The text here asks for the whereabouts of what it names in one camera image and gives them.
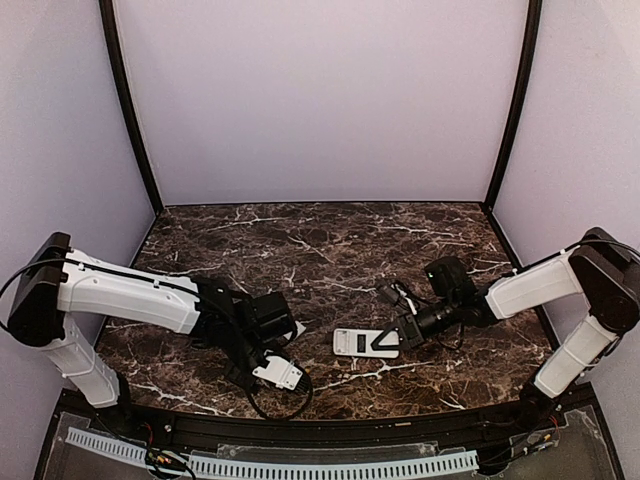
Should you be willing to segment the white remote control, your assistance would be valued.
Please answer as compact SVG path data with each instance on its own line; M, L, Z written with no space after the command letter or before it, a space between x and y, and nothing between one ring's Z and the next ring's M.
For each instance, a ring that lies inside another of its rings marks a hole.
M338 356L395 359L399 353L374 353L370 349L370 342L375 333L380 330L344 329L333 332L333 352Z

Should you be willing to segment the white battery cover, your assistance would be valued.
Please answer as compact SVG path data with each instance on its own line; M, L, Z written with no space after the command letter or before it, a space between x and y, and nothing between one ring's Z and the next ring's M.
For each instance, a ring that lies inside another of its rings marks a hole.
M297 337L300 334L304 333L306 331L306 327L299 321L295 322L295 328L294 331L292 333L293 336Z

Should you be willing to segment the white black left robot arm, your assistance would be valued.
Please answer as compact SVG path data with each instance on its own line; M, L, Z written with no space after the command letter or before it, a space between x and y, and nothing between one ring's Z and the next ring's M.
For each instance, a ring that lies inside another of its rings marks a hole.
M39 349L96 409L125 402L126 381L108 367L72 316L89 313L150 324L190 337L200 348L221 349L228 379L248 395L264 381L279 389L309 392L306 373L282 352L298 326L284 296L253 297L224 282L167 277L95 259L56 232L16 272L18 286L5 330Z

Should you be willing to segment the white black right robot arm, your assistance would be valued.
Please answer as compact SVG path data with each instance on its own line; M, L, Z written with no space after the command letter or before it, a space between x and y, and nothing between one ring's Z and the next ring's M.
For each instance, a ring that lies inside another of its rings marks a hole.
M599 227L482 287L454 256L434 260L424 271L436 302L388 325L373 349L389 349L390 333L398 336L397 349L410 350L454 325L485 328L565 297L584 299L584 318L537 369L524 397L559 397L639 322L639 252Z

